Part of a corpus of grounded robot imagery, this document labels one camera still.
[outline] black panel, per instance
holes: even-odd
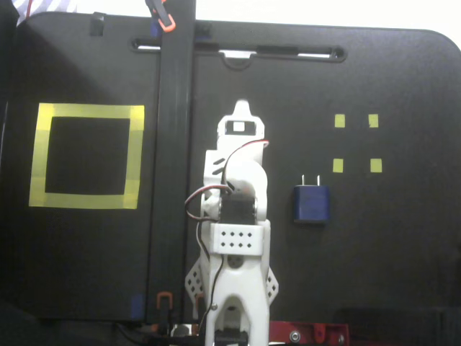
[[[205,152],[236,101],[248,99],[271,142],[271,319],[333,320],[349,307],[426,308],[460,302],[461,55],[428,31],[213,23],[195,60],[191,191]],[[256,54],[231,68],[218,49],[340,46],[342,62]],[[346,127],[334,127],[334,115]],[[379,128],[368,115],[379,114]],[[333,159],[344,173],[333,173]],[[382,173],[370,159],[382,159]],[[293,223],[301,175],[330,187],[331,221]],[[187,269],[198,256],[191,222]],[[185,318],[191,320],[187,304]]]
[[[45,191],[123,195],[129,129],[129,119],[53,118]]]
[[[103,36],[93,37],[90,24],[91,15],[44,13],[17,28],[0,182],[0,246],[9,265],[1,266],[0,283],[10,300],[39,317],[143,320],[159,54],[130,48],[133,37],[149,35],[149,19],[105,17]],[[138,209],[28,206],[39,102],[145,106]],[[125,130],[117,141],[120,155],[126,155]],[[122,165],[115,161],[114,167]],[[105,186],[118,189],[119,179],[110,175],[110,189]]]
[[[152,240],[148,294],[148,322],[161,320],[156,305],[160,292],[172,293],[172,323],[183,310],[184,253],[189,168],[192,58],[194,53],[195,1],[176,0],[167,5],[178,23],[162,37],[160,92],[155,182],[153,191]]]
[[[0,121],[2,122],[11,71],[11,46],[18,17],[10,0],[0,0]]]

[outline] white background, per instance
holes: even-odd
[[[149,16],[144,0],[79,0],[77,8]],[[197,19],[428,29],[461,47],[461,0],[197,0]]]

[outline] cable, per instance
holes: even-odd
[[[196,190],[195,192],[193,192],[187,199],[186,201],[184,202],[184,207],[186,208],[186,213],[187,213],[187,216],[189,216],[191,219],[193,220],[196,220],[196,221],[199,221],[199,222],[203,222],[203,221],[218,221],[218,220],[215,220],[214,218],[211,218],[211,217],[208,217],[208,216],[205,216],[205,217],[199,217],[199,216],[195,216],[193,215],[192,213],[189,212],[189,210],[187,209],[187,206],[189,205],[189,203],[191,203],[191,201],[196,198],[197,196],[201,195],[202,193],[204,193],[205,191],[208,191],[208,190],[213,190],[213,189],[220,189],[220,190],[227,190],[229,192],[232,192],[232,189],[228,186],[228,185],[224,185],[224,184],[216,184],[216,185],[207,185],[207,186],[203,186],[201,187],[200,189]]]
[[[118,330],[120,330],[120,333],[122,333],[123,337],[124,337],[126,340],[132,342],[133,344],[137,344],[137,345],[142,345],[142,346],[148,345],[148,342],[143,342],[143,341],[139,341],[139,340],[134,340],[130,335],[128,335],[128,334],[126,333],[125,330],[123,330],[122,326],[120,326],[119,324],[115,324],[115,325],[117,326]]]
[[[202,221],[197,222],[197,228],[195,229],[195,237],[197,238],[197,243],[199,243],[200,249],[205,253],[208,259],[210,259],[210,253],[208,252],[207,247],[202,239]]]
[[[26,13],[26,18],[30,17],[30,9],[32,8],[32,2],[34,0],[29,0],[29,4],[27,5],[27,13]]]
[[[222,254],[221,255],[221,265],[219,266],[218,271],[216,272],[215,279],[214,279],[213,284],[211,286],[210,306],[208,306],[208,309],[203,314],[202,321],[200,321],[200,324],[199,324],[199,332],[198,332],[199,335],[200,335],[200,331],[202,330],[203,321],[207,318],[207,315],[211,310],[211,306],[213,305],[213,296],[215,295],[216,281],[218,280],[218,276],[219,276],[221,270],[223,269],[223,266],[224,266],[224,255]]]
[[[225,161],[224,167],[223,167],[223,174],[221,175],[221,184],[222,185],[227,185],[227,179],[226,179],[226,172],[228,168],[228,163],[231,160],[232,155],[234,155],[237,151],[239,151],[242,148],[245,148],[246,146],[249,146],[251,144],[255,143],[264,143],[264,147],[266,148],[269,145],[269,141],[267,139],[256,139],[255,141],[250,141],[245,143],[242,146],[239,146],[236,150],[234,150],[228,157],[228,159]]]

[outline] yellow tape square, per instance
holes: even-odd
[[[370,172],[371,173],[382,173],[382,160],[381,159],[370,159]]]
[[[345,128],[346,127],[346,115],[336,114],[334,116],[334,127],[335,128]]]
[[[343,172],[343,159],[334,159],[333,160],[333,173],[342,173]]]
[[[378,121],[378,114],[369,114],[368,115],[368,125],[371,128],[379,128],[380,124]]]
[[[144,106],[73,105],[41,103],[35,130],[29,206],[72,209],[136,209],[143,151]],[[127,169],[123,195],[48,193],[46,169],[53,117],[130,119]]]

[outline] black backdrop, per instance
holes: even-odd
[[[3,120],[6,106],[10,55],[17,18],[18,13],[10,0],[0,0],[0,120]]]
[[[18,29],[1,173],[4,283],[10,298],[41,317],[142,320],[145,311],[133,316],[132,303],[139,294],[144,303],[154,299],[146,284],[149,239],[168,236],[150,228],[159,53],[130,47],[150,35],[149,19],[107,16],[101,37],[89,35],[90,21],[41,14]],[[190,190],[201,185],[219,119],[237,99],[248,99],[271,141],[264,168],[271,266],[280,284],[272,319],[332,321],[345,308],[457,306],[456,46],[427,31],[197,25]],[[345,54],[335,61],[296,56],[337,47]],[[242,64],[224,60],[218,48],[259,53]],[[38,102],[146,106],[137,210],[27,207]],[[343,129],[334,127],[337,113],[346,115]],[[379,115],[379,128],[368,128],[369,114]],[[344,173],[332,172],[334,158],[344,159]],[[382,159],[381,174],[370,173],[371,158]],[[331,189],[325,228],[292,222],[292,189],[302,174],[321,175]],[[189,224],[184,267],[166,268],[166,278],[178,280],[197,258],[193,230]],[[184,301],[184,311],[175,312],[187,321]]]

